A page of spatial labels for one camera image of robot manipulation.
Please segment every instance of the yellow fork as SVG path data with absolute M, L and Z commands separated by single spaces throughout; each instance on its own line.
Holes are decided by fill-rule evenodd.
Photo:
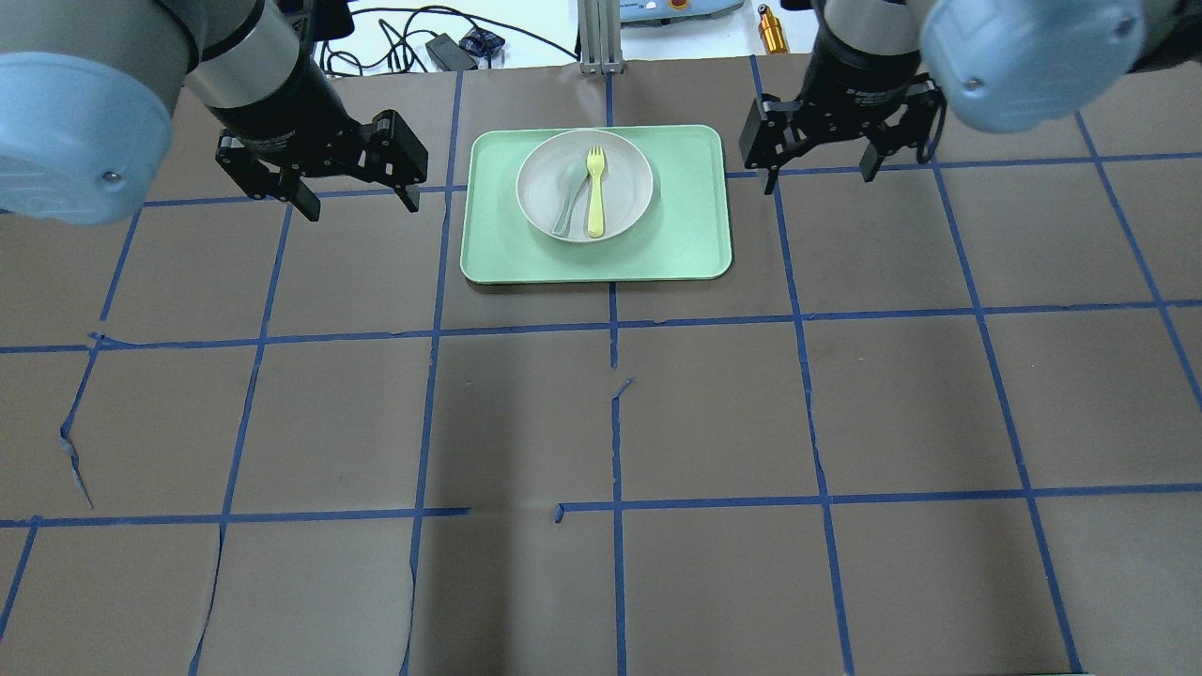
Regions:
M 589 150 L 584 166 L 593 179 L 593 195 L 589 197 L 589 237 L 596 239 L 605 235 L 605 208 L 601 206 L 601 173 L 605 172 L 605 150 L 594 146 Z

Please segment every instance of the rectangular tray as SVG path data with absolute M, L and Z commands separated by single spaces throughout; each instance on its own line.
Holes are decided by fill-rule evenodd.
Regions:
M 686 124 L 607 128 L 647 155 L 651 203 L 619 237 L 559 242 L 535 230 L 518 207 L 518 168 L 540 143 L 567 131 L 489 131 L 471 147 L 459 268 L 477 284 L 713 279 L 731 265 L 722 142 Z

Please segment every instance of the orange object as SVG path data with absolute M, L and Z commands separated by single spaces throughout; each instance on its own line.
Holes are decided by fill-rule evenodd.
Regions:
M 769 54 L 784 54 L 789 52 L 789 43 L 785 42 L 785 29 L 780 28 L 778 19 L 767 5 L 760 5 L 760 40 L 763 48 Z

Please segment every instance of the round plate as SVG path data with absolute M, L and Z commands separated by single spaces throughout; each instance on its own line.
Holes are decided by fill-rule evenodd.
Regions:
M 589 197 L 591 179 L 576 195 L 567 233 L 551 233 L 559 219 L 559 210 L 570 190 L 569 173 L 584 166 L 589 148 L 605 149 L 606 167 L 601 174 L 601 202 L 605 204 L 605 235 L 596 239 L 588 236 Z M 543 235 L 578 244 L 605 242 L 635 225 L 651 203 L 651 165 L 633 143 L 617 134 L 594 129 L 565 131 L 543 141 L 530 152 L 518 171 L 518 204 L 526 220 Z

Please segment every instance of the cable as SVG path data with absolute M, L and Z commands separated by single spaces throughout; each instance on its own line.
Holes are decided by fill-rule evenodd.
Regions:
M 569 55 L 569 57 L 571 57 L 573 59 L 578 59 L 579 58 L 579 53 L 578 52 L 572 52 L 572 51 L 567 49 L 566 47 L 564 47 L 564 46 L 561 46 L 561 45 L 559 45 L 557 42 L 553 42 L 553 41 L 546 38 L 546 37 L 543 37 L 541 35 L 536 35 L 534 32 L 530 32 L 529 30 L 526 30 L 524 28 L 519 28 L 519 26 L 516 26 L 516 25 L 512 25 L 512 24 L 507 24 L 507 23 L 504 23 L 504 22 L 498 22 L 495 19 L 489 19 L 487 17 L 481 17 L 478 14 L 470 14 L 468 12 L 462 12 L 459 10 L 456 10 L 454 7 L 447 7 L 446 5 L 426 5 L 423 7 L 368 7 L 368 8 L 363 8 L 363 10 L 355 10 L 355 11 L 351 12 L 351 16 L 355 17 L 357 14 L 367 14 L 367 13 L 371 13 L 371 12 L 409 12 L 410 16 L 405 20 L 405 25 L 404 25 L 404 28 L 401 30 L 397 30 L 395 26 L 393 26 L 392 24 L 389 24 L 385 19 L 380 19 L 379 25 L 380 25 L 380 29 L 385 32 L 385 36 L 388 40 L 388 47 L 389 48 L 385 53 L 383 57 L 381 57 L 380 59 L 375 60 L 371 64 L 363 64 L 362 61 L 359 61 L 358 58 L 356 58 L 353 54 L 351 54 L 349 52 L 331 51 L 329 42 L 328 41 L 322 42 L 321 52 L 320 52 L 317 61 L 321 65 L 322 70 L 327 75 L 338 76 L 338 77 L 357 77 L 357 76 L 362 76 L 365 71 L 369 71 L 369 70 L 371 70 L 374 67 L 380 66 L 381 64 L 387 64 L 389 72 L 410 72 L 412 70 L 413 65 L 417 65 L 423 71 L 429 72 L 429 69 L 421 60 L 421 58 L 417 55 L 417 51 L 412 47 L 412 45 L 409 43 L 410 38 L 412 36 L 415 36 L 415 35 L 421 35 L 421 34 L 430 34 L 432 36 L 436 36 L 438 35 L 434 31 L 428 30 L 428 29 L 413 29 L 413 30 L 410 30 L 410 28 L 411 28 L 411 25 L 413 23 L 413 19 L 416 19 L 417 16 L 422 14 L 422 13 L 460 17 L 460 18 L 465 19 L 469 24 L 471 24 L 471 26 L 474 29 L 476 29 L 476 30 L 482 30 L 481 26 L 480 26 L 480 23 L 484 23 L 484 24 L 488 24 L 488 25 L 493 25 L 493 26 L 498 26 L 498 28 L 502 28 L 502 29 L 507 29 L 507 30 L 514 30 L 514 31 L 520 32 L 520 34 L 523 34 L 525 36 L 529 36 L 529 37 L 531 37 L 534 40 L 537 40 L 538 42 L 548 45 L 548 46 L 551 46 L 551 47 L 553 47 L 553 48 L 563 52 L 564 54 L 566 54 L 566 55 Z M 338 59 L 338 60 L 340 60 L 340 61 L 343 61 L 345 64 L 350 64 L 350 65 L 355 66 L 355 69 L 356 69 L 357 72 L 350 73 L 350 72 L 335 71 L 334 70 L 334 59 Z M 488 63 L 488 67 L 492 67 L 493 66 L 492 54 L 488 54 L 486 60 Z

